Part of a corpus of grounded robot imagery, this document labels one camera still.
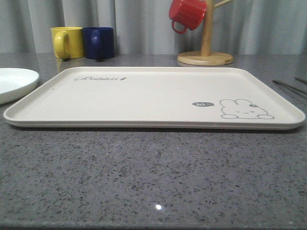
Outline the white round plate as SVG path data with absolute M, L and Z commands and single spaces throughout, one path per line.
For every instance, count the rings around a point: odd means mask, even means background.
M 0 104 L 22 98 L 33 91 L 38 83 L 39 74 L 30 69 L 0 69 Z

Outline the silver metal fork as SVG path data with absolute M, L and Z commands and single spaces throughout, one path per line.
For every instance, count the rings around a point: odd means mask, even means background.
M 300 81 L 300 82 L 304 83 L 304 84 L 307 84 L 307 80 L 306 80 L 306 79 L 299 78 L 299 77 L 295 77 L 295 79 L 296 79 L 297 81 Z

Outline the yellow mug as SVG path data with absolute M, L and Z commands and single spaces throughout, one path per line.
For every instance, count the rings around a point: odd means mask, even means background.
M 51 33 L 56 58 L 72 59 L 84 56 L 81 27 L 53 27 Z

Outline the dark blue mug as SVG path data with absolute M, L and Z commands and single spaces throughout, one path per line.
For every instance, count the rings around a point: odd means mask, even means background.
M 108 59 L 115 57 L 114 29 L 112 27 L 84 27 L 82 38 L 86 58 Z

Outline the wooden mug tree stand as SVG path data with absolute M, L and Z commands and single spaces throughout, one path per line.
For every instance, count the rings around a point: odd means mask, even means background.
M 201 50 L 179 54 L 177 57 L 179 62 L 196 66 L 221 66 L 234 62 L 234 58 L 230 54 L 211 51 L 213 11 L 215 8 L 229 2 L 231 2 L 231 0 L 222 0 L 217 4 L 214 4 L 213 0 L 206 0 L 207 12 L 203 23 Z

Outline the red mug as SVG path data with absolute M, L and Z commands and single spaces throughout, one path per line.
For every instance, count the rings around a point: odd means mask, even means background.
M 195 30 L 203 21 L 207 10 L 207 3 L 201 0 L 174 0 L 169 9 L 169 19 L 172 21 L 172 29 L 183 34 L 188 29 Z M 179 31 L 175 28 L 175 23 L 184 26 Z

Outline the beige rabbit serving tray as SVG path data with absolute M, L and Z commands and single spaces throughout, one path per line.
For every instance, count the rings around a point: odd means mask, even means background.
M 305 114 L 235 68 L 77 67 L 4 112 L 18 127 L 288 130 Z

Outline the grey curtain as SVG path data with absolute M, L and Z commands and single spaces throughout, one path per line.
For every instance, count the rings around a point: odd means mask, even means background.
M 112 27 L 120 54 L 199 50 L 201 28 L 177 34 L 169 0 L 3 0 L 2 53 L 51 53 L 51 28 Z M 235 0 L 214 10 L 212 49 L 229 54 L 304 54 L 304 0 Z

